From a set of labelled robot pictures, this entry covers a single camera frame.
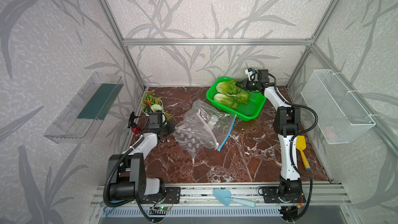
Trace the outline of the dotted clear bag with lettuce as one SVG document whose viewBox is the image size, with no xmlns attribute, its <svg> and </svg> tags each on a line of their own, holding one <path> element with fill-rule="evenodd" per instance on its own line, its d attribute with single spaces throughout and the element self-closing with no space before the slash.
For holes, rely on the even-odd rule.
<svg viewBox="0 0 398 224">
<path fill-rule="evenodd" d="M 195 158 L 202 148 L 218 149 L 220 142 L 217 140 L 213 128 L 215 123 L 208 121 L 199 112 L 185 117 L 175 128 L 173 136 L 178 144 L 183 147 L 191 157 Z"/>
</svg>

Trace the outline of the white pot artificial flowers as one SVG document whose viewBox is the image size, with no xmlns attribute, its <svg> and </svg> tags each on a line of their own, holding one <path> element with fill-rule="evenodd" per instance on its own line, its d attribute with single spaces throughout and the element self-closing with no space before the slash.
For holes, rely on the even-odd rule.
<svg viewBox="0 0 398 224">
<path fill-rule="evenodd" d="M 147 91 L 144 94 L 142 103 L 141 103 L 141 110 L 142 112 L 147 115 L 148 114 L 148 110 L 147 110 L 147 105 L 149 106 L 149 108 L 153 111 L 153 112 L 157 112 L 157 111 L 162 111 L 165 114 L 165 118 L 167 120 L 171 120 L 172 116 L 164 109 L 164 105 L 162 102 L 162 98 L 158 97 L 154 94 L 154 91 Z"/>
</svg>

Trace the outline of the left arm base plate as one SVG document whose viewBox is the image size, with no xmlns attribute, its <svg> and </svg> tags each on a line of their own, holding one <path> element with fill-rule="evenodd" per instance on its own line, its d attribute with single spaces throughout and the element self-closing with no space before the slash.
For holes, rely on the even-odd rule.
<svg viewBox="0 0 398 224">
<path fill-rule="evenodd" d="M 159 201 L 166 204 L 178 204 L 181 197 L 180 187 L 166 187 L 164 191 L 154 195 L 144 196 L 143 199 L 139 200 L 141 204 L 155 204 Z"/>
</svg>

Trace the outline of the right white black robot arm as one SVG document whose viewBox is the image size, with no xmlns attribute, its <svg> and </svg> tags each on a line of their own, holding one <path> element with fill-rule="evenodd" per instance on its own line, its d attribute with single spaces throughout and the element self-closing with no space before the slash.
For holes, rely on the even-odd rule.
<svg viewBox="0 0 398 224">
<path fill-rule="evenodd" d="M 261 196 L 265 203 L 305 203 L 311 199 L 312 191 L 306 198 L 302 187 L 302 177 L 309 178 L 311 187 L 313 186 L 313 177 L 299 171 L 296 147 L 299 138 L 312 130 L 318 123 L 318 116 L 309 107 L 293 104 L 286 100 L 276 87 L 276 77 L 267 69 L 249 68 L 245 70 L 245 74 L 247 78 L 236 85 L 246 91 L 260 92 L 276 110 L 273 127 L 279 138 L 282 156 L 280 183 L 277 187 L 262 187 Z M 310 111 L 315 117 L 315 123 L 303 131 L 300 130 L 302 109 Z"/>
</svg>

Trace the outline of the clear acrylic wall shelf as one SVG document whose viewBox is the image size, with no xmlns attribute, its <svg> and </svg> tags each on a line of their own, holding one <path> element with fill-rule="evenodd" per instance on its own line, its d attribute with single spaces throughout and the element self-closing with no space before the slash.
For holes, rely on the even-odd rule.
<svg viewBox="0 0 398 224">
<path fill-rule="evenodd" d="M 44 132 L 57 144 L 89 144 L 124 86 L 122 76 L 94 72 Z"/>
</svg>

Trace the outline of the red spray bottle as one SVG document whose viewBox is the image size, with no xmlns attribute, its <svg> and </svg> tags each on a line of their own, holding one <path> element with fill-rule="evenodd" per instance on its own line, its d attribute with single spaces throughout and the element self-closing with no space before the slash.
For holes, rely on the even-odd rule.
<svg viewBox="0 0 398 224">
<path fill-rule="evenodd" d="M 140 116 L 132 112 L 129 116 L 127 128 L 130 129 L 135 135 L 139 135 L 142 131 L 141 127 L 136 123 Z"/>
</svg>

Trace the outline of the green plastic basket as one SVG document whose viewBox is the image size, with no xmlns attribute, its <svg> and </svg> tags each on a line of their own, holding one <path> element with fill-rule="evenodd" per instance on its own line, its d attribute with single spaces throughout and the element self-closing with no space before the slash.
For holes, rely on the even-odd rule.
<svg viewBox="0 0 398 224">
<path fill-rule="evenodd" d="M 226 82 L 227 87 L 232 85 L 231 82 L 237 83 L 236 80 L 230 77 L 217 79 L 206 92 L 206 97 L 210 103 L 220 110 L 236 115 L 237 118 L 243 121 L 251 121 L 257 118 L 266 102 L 266 97 L 259 92 L 245 90 L 242 96 L 227 95 L 221 92 L 221 89 L 226 88 L 221 84 Z"/>
</svg>

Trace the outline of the green circuit board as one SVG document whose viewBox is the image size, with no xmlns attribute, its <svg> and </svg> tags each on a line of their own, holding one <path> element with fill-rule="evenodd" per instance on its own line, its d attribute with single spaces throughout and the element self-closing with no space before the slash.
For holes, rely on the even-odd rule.
<svg viewBox="0 0 398 224">
<path fill-rule="evenodd" d="M 155 205 L 151 208 L 151 212 L 153 214 L 165 214 L 166 212 L 170 211 L 172 209 L 173 205 Z"/>
</svg>

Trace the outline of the blue-zip clear bag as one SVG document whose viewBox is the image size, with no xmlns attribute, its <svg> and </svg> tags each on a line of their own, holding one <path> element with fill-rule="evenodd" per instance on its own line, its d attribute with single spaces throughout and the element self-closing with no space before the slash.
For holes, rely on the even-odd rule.
<svg viewBox="0 0 398 224">
<path fill-rule="evenodd" d="M 234 127 L 236 115 L 222 113 L 213 106 L 196 100 L 183 114 L 183 128 L 187 139 L 208 149 L 221 151 Z"/>
</svg>

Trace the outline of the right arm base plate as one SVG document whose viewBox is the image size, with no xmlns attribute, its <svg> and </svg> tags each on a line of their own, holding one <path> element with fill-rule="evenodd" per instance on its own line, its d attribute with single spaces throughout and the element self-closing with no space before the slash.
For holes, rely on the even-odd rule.
<svg viewBox="0 0 398 224">
<path fill-rule="evenodd" d="M 260 196 L 263 197 L 264 203 L 268 204 L 301 204 L 306 203 L 306 198 L 303 193 L 299 194 L 285 194 L 279 192 L 278 187 L 260 187 L 258 190 Z"/>
</svg>

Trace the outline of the yellow spatula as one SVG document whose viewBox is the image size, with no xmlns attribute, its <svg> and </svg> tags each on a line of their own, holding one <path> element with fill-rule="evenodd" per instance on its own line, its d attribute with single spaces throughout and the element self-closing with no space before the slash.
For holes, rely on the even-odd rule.
<svg viewBox="0 0 398 224">
<path fill-rule="evenodd" d="M 300 152 L 301 158 L 303 165 L 307 171 L 311 170 L 310 164 L 308 162 L 308 159 L 304 153 L 304 150 L 306 149 L 306 141 L 304 136 L 298 136 L 296 138 L 296 149 Z"/>
</svg>

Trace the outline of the chinese cabbage front one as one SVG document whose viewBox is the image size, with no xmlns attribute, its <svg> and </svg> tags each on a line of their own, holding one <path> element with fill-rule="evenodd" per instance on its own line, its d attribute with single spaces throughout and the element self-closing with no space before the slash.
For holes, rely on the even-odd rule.
<svg viewBox="0 0 398 224">
<path fill-rule="evenodd" d="M 250 100 L 249 92 L 238 87 L 237 83 L 236 80 L 220 82 L 216 85 L 216 89 L 219 93 L 237 96 L 240 104 L 247 105 Z"/>
</svg>

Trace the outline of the chinese cabbage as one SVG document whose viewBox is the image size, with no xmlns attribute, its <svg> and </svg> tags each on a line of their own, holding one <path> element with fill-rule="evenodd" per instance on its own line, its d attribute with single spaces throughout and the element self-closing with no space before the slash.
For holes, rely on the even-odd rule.
<svg viewBox="0 0 398 224">
<path fill-rule="evenodd" d="M 214 96 L 214 101 L 232 110 L 237 110 L 239 106 L 238 97 L 234 95 L 217 93 Z"/>
</svg>

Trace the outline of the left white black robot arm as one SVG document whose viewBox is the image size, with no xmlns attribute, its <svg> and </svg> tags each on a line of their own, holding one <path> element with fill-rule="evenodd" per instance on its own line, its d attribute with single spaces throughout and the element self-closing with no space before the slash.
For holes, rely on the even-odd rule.
<svg viewBox="0 0 398 224">
<path fill-rule="evenodd" d="M 147 178 L 144 160 L 162 139 L 175 131 L 175 127 L 162 110 L 152 110 L 148 103 L 146 108 L 148 117 L 138 140 L 125 152 L 109 158 L 103 191 L 103 202 L 107 207 L 166 197 L 163 179 Z"/>
</svg>

